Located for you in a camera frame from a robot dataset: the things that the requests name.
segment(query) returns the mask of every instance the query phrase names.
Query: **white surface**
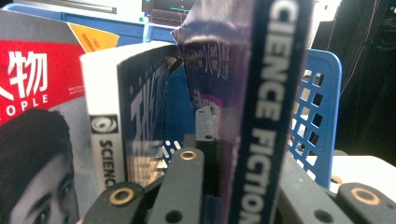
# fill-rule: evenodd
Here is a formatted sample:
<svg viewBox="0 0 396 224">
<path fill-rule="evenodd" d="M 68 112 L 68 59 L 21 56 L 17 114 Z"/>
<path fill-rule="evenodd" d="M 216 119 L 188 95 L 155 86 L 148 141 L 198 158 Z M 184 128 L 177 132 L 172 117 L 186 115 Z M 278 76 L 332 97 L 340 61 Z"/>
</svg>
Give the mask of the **white surface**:
<svg viewBox="0 0 396 224">
<path fill-rule="evenodd" d="M 359 182 L 378 189 L 396 202 L 396 167 L 373 156 L 334 156 L 332 177 L 342 183 Z M 330 190 L 339 185 L 331 183 Z"/>
</svg>

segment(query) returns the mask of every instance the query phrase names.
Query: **blue plastic crate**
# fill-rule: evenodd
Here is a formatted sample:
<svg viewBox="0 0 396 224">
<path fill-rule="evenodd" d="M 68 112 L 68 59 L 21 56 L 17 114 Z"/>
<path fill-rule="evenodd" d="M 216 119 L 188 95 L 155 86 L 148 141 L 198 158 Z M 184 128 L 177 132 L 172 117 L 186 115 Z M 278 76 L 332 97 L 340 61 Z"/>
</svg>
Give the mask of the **blue plastic crate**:
<svg viewBox="0 0 396 224">
<path fill-rule="evenodd" d="M 337 56 L 308 49 L 305 73 L 291 113 L 289 150 L 308 174 L 327 189 L 332 176 L 341 75 Z"/>
</svg>

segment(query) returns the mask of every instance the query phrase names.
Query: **magazine cover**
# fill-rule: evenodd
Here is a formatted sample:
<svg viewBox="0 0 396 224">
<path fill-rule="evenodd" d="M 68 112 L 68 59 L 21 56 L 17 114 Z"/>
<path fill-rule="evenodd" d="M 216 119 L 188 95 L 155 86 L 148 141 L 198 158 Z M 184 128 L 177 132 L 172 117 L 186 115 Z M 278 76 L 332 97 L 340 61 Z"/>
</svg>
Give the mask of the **magazine cover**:
<svg viewBox="0 0 396 224">
<path fill-rule="evenodd" d="M 274 218 L 312 5 L 198 0 L 173 32 L 194 109 L 213 105 L 219 120 L 220 223 Z"/>
<path fill-rule="evenodd" d="M 97 197 L 79 56 L 116 35 L 0 10 L 0 223 L 76 223 Z"/>
<path fill-rule="evenodd" d="M 169 73 L 181 65 L 176 45 L 149 42 L 80 58 L 100 191 L 163 175 L 164 102 Z"/>
</svg>

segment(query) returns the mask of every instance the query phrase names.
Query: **black hair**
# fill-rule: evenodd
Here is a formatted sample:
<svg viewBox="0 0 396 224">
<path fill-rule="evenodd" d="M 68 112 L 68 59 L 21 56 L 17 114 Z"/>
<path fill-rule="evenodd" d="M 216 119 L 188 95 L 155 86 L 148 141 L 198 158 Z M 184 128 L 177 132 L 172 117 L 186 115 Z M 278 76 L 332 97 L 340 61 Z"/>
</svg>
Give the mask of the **black hair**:
<svg viewBox="0 0 396 224">
<path fill-rule="evenodd" d="M 69 138 L 58 111 L 32 108 L 0 126 L 0 223 L 8 223 L 29 182 L 55 156 L 72 162 Z"/>
</svg>

